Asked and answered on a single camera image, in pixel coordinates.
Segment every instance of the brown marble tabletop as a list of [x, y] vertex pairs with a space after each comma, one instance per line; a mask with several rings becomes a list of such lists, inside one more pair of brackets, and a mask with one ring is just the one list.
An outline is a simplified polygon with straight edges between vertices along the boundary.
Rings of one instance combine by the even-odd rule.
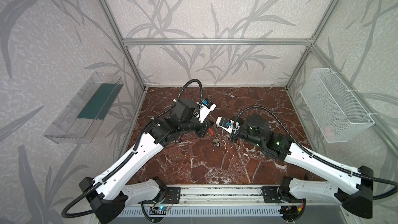
[[[181, 87], [150, 87], [142, 104], [129, 147], [135, 143], [138, 131], [151, 117], [172, 104]], [[188, 87], [181, 98], [199, 101], [199, 88]], [[204, 87], [203, 98], [211, 99], [217, 106], [209, 114], [216, 121], [218, 116], [231, 118], [251, 105], [263, 105], [272, 110], [286, 125], [292, 135], [304, 146], [311, 148], [299, 118], [283, 87]], [[245, 119], [258, 113], [267, 119], [271, 130], [286, 134], [271, 115], [261, 109], [252, 109], [242, 115]], [[283, 176], [310, 180], [321, 180], [295, 165], [275, 161], [263, 155], [254, 145], [239, 140], [236, 144], [228, 140], [229, 134], [213, 126], [212, 131], [221, 143], [217, 147], [215, 137], [209, 132], [203, 139], [194, 133], [182, 136], [159, 154], [152, 157], [128, 182], [144, 182], [155, 176], [168, 185], [172, 184], [279, 184]]]

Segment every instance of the metal mesh basket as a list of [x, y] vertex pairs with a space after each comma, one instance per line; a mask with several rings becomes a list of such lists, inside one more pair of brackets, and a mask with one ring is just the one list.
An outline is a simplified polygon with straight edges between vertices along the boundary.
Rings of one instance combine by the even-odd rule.
[[314, 69], [301, 95], [329, 143], [347, 142], [375, 123], [329, 68]]

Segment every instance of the wall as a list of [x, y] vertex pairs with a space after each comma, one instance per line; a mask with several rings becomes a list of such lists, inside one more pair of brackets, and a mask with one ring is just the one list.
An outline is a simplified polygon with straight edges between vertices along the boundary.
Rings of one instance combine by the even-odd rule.
[[[97, 0], [0, 0], [0, 42], [0, 222], [82, 223], [60, 212], [113, 163], [142, 91]], [[94, 71], [124, 81], [94, 140], [43, 137]]]
[[[309, 38], [330, 0], [107, 2], [124, 38]], [[300, 51], [296, 46], [130, 47], [147, 85], [183, 85], [194, 77], [205, 85], [282, 85]]]
[[[316, 42], [395, 134], [398, 132], [397, 8], [398, 0], [342, 0]], [[322, 63], [310, 55], [289, 89], [314, 146], [332, 159], [356, 167], [366, 165], [375, 171], [375, 176], [398, 181], [398, 160], [374, 128], [349, 142], [325, 142], [300, 95], [306, 78], [317, 67], [323, 67]], [[387, 185], [375, 184], [374, 194], [388, 189]], [[361, 220], [396, 223], [398, 197], [375, 201], [373, 216], [371, 220]]]

